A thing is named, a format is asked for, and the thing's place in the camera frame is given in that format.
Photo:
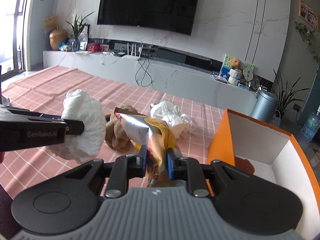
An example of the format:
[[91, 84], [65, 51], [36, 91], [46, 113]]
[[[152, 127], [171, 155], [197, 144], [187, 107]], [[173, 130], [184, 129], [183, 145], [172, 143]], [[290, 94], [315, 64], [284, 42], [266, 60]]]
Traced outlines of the white cloth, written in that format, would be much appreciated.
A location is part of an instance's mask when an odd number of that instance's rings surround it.
[[61, 119], [71, 134], [65, 142], [47, 148], [56, 156], [83, 164], [97, 157], [106, 135], [106, 119], [100, 101], [84, 90], [69, 92], [63, 101]]

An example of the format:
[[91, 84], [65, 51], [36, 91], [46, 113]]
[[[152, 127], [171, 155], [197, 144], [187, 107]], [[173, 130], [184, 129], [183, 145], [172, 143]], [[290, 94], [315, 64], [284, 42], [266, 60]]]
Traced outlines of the yellow orange snack bag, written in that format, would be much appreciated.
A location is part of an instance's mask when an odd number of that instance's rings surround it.
[[135, 148], [140, 150], [144, 145], [148, 148], [148, 187], [172, 186], [165, 161], [166, 151], [176, 147], [176, 139], [169, 125], [165, 121], [118, 107], [114, 114]]

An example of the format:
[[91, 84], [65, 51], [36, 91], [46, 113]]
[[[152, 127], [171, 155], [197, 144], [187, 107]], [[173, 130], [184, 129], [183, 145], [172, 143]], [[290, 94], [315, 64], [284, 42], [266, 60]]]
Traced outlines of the brown plush slippers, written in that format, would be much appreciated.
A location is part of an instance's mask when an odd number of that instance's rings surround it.
[[126, 135], [120, 121], [115, 116], [114, 113], [108, 113], [105, 115], [106, 119], [106, 134], [105, 142], [106, 144], [113, 149], [121, 150], [124, 148], [129, 138]]

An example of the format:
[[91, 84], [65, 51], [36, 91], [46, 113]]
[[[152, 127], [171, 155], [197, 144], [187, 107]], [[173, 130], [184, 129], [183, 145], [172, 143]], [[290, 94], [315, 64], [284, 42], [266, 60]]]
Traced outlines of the white plastic bag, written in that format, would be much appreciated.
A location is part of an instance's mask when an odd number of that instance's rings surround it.
[[150, 115], [154, 119], [165, 121], [170, 126], [176, 139], [182, 133], [188, 133], [197, 128], [195, 118], [182, 113], [180, 107], [167, 100], [152, 103], [150, 105]]

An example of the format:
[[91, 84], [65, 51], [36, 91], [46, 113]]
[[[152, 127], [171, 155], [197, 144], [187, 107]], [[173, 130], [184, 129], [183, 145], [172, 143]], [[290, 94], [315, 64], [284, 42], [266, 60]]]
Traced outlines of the gold round vase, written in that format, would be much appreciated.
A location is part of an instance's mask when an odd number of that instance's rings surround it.
[[67, 40], [67, 30], [54, 29], [49, 35], [50, 46], [52, 50], [58, 50], [59, 44]]

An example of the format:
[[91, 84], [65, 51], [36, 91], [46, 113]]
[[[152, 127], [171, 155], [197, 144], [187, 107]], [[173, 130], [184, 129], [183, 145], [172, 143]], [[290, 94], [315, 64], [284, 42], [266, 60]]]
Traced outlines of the red box on console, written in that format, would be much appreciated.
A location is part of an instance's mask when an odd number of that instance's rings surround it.
[[87, 45], [87, 51], [91, 52], [108, 52], [110, 49], [110, 46], [108, 44], [103, 43], [89, 43]]

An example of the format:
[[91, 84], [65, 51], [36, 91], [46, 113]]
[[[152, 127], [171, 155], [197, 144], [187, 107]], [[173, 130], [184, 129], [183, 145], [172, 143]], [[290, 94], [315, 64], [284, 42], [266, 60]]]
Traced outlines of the white marble tv console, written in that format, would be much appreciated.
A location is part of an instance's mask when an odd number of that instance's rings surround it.
[[135, 61], [103, 53], [84, 55], [44, 51], [43, 65], [77, 68], [105, 79], [150, 88], [246, 115], [250, 115], [256, 103], [254, 92], [216, 81], [211, 73], [152, 59]]

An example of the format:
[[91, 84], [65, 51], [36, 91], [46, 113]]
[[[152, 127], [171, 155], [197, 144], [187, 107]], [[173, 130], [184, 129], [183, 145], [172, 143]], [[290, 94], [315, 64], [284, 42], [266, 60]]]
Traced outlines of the white wifi router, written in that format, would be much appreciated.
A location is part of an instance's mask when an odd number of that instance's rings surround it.
[[143, 48], [143, 44], [138, 47], [135, 43], [131, 44], [131, 46], [127, 43], [127, 54], [123, 58], [138, 61], [141, 58]]

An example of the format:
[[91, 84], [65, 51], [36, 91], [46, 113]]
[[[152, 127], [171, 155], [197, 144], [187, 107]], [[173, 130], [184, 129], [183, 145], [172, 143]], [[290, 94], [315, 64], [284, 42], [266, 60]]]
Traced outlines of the blue picture book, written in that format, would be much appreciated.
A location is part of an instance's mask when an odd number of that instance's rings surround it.
[[220, 77], [224, 77], [226, 80], [229, 79], [229, 71], [231, 69], [230, 65], [231, 65], [232, 59], [234, 59], [234, 57], [226, 54], [225, 58], [223, 60], [222, 67], [221, 67], [220, 72], [219, 72], [219, 76]]

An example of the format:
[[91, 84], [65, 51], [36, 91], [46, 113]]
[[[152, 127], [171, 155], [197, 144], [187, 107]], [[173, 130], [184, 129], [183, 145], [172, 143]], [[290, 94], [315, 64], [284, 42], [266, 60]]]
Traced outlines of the orange white storage box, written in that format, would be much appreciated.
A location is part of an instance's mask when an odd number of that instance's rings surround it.
[[303, 204], [296, 231], [304, 239], [319, 234], [319, 183], [295, 137], [250, 116], [226, 109], [210, 143], [207, 162], [247, 159], [255, 175], [295, 193]]

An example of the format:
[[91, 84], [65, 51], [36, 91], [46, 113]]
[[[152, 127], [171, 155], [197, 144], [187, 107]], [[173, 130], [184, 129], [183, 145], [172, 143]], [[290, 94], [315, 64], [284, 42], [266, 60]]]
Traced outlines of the grey metal trash can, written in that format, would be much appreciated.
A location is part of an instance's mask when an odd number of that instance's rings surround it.
[[257, 101], [251, 111], [250, 117], [269, 124], [278, 104], [279, 99], [276, 94], [262, 89], [257, 94]]

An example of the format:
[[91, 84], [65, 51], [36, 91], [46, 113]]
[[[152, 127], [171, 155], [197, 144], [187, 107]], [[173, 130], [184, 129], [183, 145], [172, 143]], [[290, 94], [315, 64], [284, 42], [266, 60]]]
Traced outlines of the woven pastel basket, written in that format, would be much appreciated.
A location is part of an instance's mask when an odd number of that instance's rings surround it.
[[276, 127], [280, 127], [280, 123], [281, 123], [281, 112], [276, 109], [274, 111], [274, 115], [272, 116], [272, 120], [270, 124]]

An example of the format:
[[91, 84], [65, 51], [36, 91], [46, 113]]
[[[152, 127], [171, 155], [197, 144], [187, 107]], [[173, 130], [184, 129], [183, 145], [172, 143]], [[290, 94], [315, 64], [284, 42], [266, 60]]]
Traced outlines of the small teddy bear toy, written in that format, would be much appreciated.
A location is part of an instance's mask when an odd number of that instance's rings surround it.
[[241, 60], [239, 58], [232, 58], [230, 60], [229, 67], [232, 69], [240, 69], [241, 68]]

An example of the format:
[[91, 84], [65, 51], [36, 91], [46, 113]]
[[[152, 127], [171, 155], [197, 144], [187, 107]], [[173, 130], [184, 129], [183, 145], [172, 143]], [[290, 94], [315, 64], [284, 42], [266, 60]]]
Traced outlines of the hanging ivy plant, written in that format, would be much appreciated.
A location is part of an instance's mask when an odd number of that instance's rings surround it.
[[311, 31], [305, 24], [295, 21], [295, 29], [299, 32], [306, 49], [311, 51], [312, 58], [319, 65], [319, 45], [315, 38], [315, 31]]

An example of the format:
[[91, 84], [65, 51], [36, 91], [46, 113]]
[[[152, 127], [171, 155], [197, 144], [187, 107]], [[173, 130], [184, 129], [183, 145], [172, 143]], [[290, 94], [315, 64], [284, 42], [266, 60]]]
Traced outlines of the framed wall picture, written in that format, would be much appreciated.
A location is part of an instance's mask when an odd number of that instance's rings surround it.
[[319, 26], [319, 14], [315, 12], [310, 6], [308, 6], [303, 0], [299, 0], [299, 17], [318, 30]]

